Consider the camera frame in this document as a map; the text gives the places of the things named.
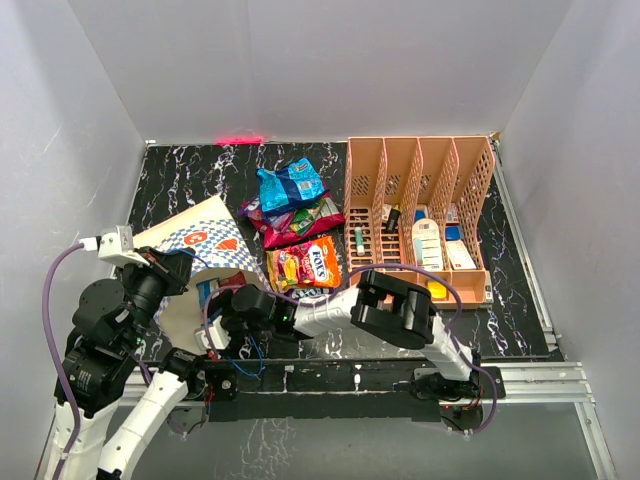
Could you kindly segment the blue checkered paper bag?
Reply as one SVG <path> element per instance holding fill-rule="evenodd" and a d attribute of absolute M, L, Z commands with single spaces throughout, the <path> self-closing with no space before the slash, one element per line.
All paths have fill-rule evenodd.
<path fill-rule="evenodd" d="M 198 284 L 211 281 L 217 286 L 221 280 L 240 273 L 248 284 L 269 288 L 239 227 L 218 195 L 143 230 L 133 240 L 138 248 L 195 251 L 188 291 L 164 300 L 156 314 L 156 323 L 174 347 L 194 354 L 205 352 L 196 334 L 204 318 Z"/>

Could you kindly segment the orange Fox's candy bag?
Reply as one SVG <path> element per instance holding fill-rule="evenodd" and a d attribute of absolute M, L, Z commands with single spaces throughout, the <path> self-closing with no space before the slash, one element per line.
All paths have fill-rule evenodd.
<path fill-rule="evenodd" d="M 291 289 L 333 289 L 342 283 L 331 236 L 269 251 L 266 260 L 270 285 L 278 293 Z"/>

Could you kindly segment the pink snack bag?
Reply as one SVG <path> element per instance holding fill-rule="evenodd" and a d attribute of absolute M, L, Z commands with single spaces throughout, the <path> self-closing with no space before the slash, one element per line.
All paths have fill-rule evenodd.
<path fill-rule="evenodd" d="M 329 194 L 309 206 L 271 217 L 262 213 L 259 197 L 255 196 L 242 205 L 240 215 L 246 217 L 263 236 L 263 246 L 267 250 L 326 234 L 345 222 L 344 215 Z"/>

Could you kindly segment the purple Fox's candy bag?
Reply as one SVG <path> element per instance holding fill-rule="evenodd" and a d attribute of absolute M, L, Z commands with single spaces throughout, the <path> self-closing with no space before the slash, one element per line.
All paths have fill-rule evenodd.
<path fill-rule="evenodd" d="M 247 218 L 261 233 L 264 233 L 268 228 L 271 228 L 274 231 L 287 230 L 295 215 L 294 212 L 265 214 L 262 211 L 258 195 L 254 196 L 251 200 L 244 202 L 239 208 L 238 214 Z"/>

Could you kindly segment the green Fox's candy bag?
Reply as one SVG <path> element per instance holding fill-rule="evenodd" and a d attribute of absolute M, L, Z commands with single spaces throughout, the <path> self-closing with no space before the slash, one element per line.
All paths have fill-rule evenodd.
<path fill-rule="evenodd" d="M 288 230 L 302 237 L 322 217 L 325 206 L 326 198 L 320 198 L 315 203 L 297 210 L 288 226 Z"/>

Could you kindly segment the blue snack bag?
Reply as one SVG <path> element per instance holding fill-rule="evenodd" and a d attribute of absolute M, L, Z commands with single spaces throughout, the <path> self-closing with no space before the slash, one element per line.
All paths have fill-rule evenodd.
<path fill-rule="evenodd" d="M 256 177 L 260 207 L 265 215 L 281 215 L 307 207 L 329 191 L 306 157 L 278 170 L 260 168 Z"/>

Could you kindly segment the small blue candy pack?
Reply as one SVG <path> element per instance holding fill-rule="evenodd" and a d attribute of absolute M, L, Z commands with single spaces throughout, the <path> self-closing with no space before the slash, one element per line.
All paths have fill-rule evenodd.
<path fill-rule="evenodd" d="M 211 278 L 200 281 L 196 284 L 196 288 L 198 291 L 199 304 L 203 307 L 211 293 L 219 288 L 219 279 Z"/>

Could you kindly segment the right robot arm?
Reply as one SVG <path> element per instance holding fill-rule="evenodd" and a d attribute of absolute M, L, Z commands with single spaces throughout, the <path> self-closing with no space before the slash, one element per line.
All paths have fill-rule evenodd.
<path fill-rule="evenodd" d="M 298 342 L 354 327 L 395 347 L 419 351 L 433 364 L 433 373 L 410 381 L 414 396 L 459 401 L 483 393 L 478 355 L 452 335 L 430 291 L 377 270 L 362 270 L 353 287 L 300 300 L 253 284 L 222 286 L 205 297 L 203 315 L 210 351 L 227 348 L 224 334 L 268 332 Z"/>

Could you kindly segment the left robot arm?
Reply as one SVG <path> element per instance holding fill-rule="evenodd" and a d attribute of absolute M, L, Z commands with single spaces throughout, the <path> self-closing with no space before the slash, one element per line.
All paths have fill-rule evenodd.
<path fill-rule="evenodd" d="M 50 320 L 48 271 L 42 294 L 43 327 L 57 371 L 54 437 L 48 479 L 128 479 L 172 410 L 200 396 L 207 376 L 201 357 L 172 349 L 146 392 L 113 437 L 106 436 L 124 387 L 140 363 L 142 337 L 161 303 L 186 292 L 196 258 L 193 249 L 136 250 L 116 278 L 89 284 L 72 317 L 74 328 L 60 353 Z"/>

